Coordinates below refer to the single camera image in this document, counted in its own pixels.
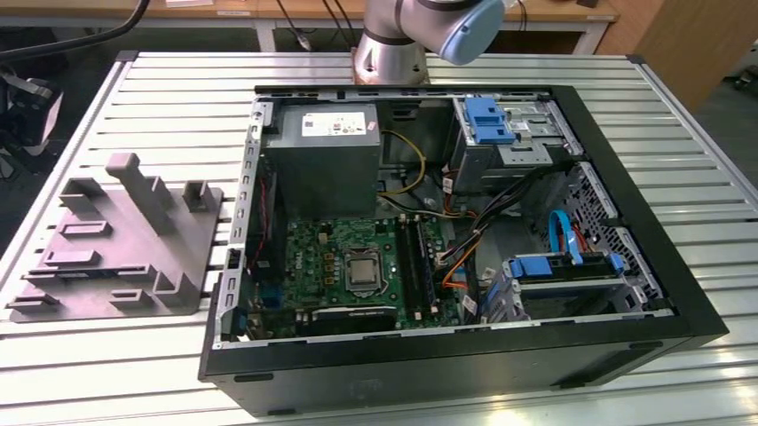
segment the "orange wire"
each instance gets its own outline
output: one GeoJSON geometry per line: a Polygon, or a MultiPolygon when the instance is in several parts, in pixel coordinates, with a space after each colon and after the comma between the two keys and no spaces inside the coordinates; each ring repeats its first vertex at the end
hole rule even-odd
{"type": "Polygon", "coordinates": [[[587,240],[584,238],[584,235],[581,234],[581,231],[579,230],[579,226],[572,225],[571,227],[573,228],[573,232],[576,233],[576,238],[579,239],[579,244],[581,244],[581,250],[589,251],[589,244],[587,244],[587,240]]]}
{"type": "MultiPolygon", "coordinates": [[[[444,212],[445,212],[448,215],[457,215],[457,216],[461,216],[461,215],[460,215],[460,212],[452,211],[452,210],[449,209],[449,199],[451,199],[451,198],[452,198],[452,195],[451,195],[449,193],[445,194],[445,200],[444,200],[444,204],[442,204],[442,210],[444,210],[444,212]]],[[[476,216],[477,216],[477,215],[476,215],[476,212],[475,212],[473,210],[467,210],[464,214],[465,214],[465,216],[472,217],[472,218],[476,218],[476,216]]]]}
{"type": "Polygon", "coordinates": [[[465,261],[467,257],[471,256],[471,253],[473,253],[473,250],[476,249],[476,247],[479,246],[480,243],[481,243],[481,240],[476,241],[476,244],[473,244],[471,247],[468,247],[468,250],[465,250],[465,253],[463,253],[463,256],[456,261],[456,263],[452,265],[452,268],[449,268],[449,272],[446,273],[445,278],[441,280],[441,288],[445,288],[446,286],[451,285],[448,283],[448,281],[449,281],[449,278],[452,277],[452,274],[455,273],[455,270],[460,267],[460,265],[465,261]]]}

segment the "motherboard chip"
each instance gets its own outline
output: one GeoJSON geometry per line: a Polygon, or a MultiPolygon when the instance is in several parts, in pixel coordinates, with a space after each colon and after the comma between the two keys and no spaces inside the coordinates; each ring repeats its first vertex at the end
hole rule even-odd
{"type": "Polygon", "coordinates": [[[350,284],[365,284],[376,282],[373,275],[373,260],[352,260],[350,266],[350,284]]]}
{"type": "Polygon", "coordinates": [[[381,288],[381,260],[374,249],[350,250],[344,254],[346,268],[344,287],[358,297],[381,288]]]}

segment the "slotted metal worktable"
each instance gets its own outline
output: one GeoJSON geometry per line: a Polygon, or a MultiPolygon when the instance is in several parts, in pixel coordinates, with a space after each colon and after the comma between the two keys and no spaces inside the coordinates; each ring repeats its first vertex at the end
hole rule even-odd
{"type": "MultiPolygon", "coordinates": [[[[645,66],[623,57],[429,58],[433,83],[571,84],[707,290],[731,333],[601,388],[317,414],[302,424],[553,425],[758,421],[755,191],[645,66]]],[[[256,84],[346,84],[345,54],[142,53],[117,62],[0,262],[0,305],[37,263],[65,179],[116,185],[100,166],[134,152],[170,186],[206,179],[234,193],[256,84]]],[[[233,200],[221,217],[229,219],[233,200]]],[[[229,223],[217,226],[226,240],[229,223]]],[[[213,247],[210,266],[224,261],[213,247]]],[[[209,272],[205,291],[220,272],[209,272]]],[[[0,318],[0,425],[237,424],[249,414],[196,380],[206,299],[194,315],[13,324],[0,318]]]]}

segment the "wire bundle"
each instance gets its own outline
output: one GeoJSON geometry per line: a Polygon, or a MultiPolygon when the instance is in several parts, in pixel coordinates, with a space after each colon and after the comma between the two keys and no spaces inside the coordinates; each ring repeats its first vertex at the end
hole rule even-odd
{"type": "Polygon", "coordinates": [[[463,256],[457,259],[449,270],[446,271],[445,278],[441,280],[442,288],[451,287],[449,279],[455,274],[455,270],[463,265],[467,258],[472,255],[476,247],[480,244],[481,234],[491,225],[492,220],[497,214],[512,207],[523,198],[523,195],[531,188],[531,185],[541,179],[544,176],[567,171],[573,166],[573,161],[559,162],[552,166],[543,167],[529,171],[524,177],[521,177],[512,185],[505,188],[495,197],[491,199],[489,203],[480,211],[479,215],[473,219],[473,224],[471,225],[471,230],[468,237],[460,242],[453,248],[451,248],[440,257],[440,260],[449,259],[460,250],[465,250],[463,256]]]}

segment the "black cable on floor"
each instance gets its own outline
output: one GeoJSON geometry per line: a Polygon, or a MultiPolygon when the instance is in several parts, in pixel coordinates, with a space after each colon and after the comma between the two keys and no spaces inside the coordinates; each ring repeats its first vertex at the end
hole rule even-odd
{"type": "Polygon", "coordinates": [[[73,49],[89,47],[94,44],[104,43],[118,36],[122,36],[129,31],[132,31],[132,28],[140,22],[149,3],[150,0],[140,0],[126,21],[120,26],[105,31],[104,33],[88,35],[86,37],[74,38],[73,40],[65,40],[62,42],[41,44],[31,47],[22,47],[19,49],[13,49],[11,51],[0,51],[0,63],[34,58],[37,56],[46,56],[54,53],[61,53],[62,51],[70,51],[73,49]]]}

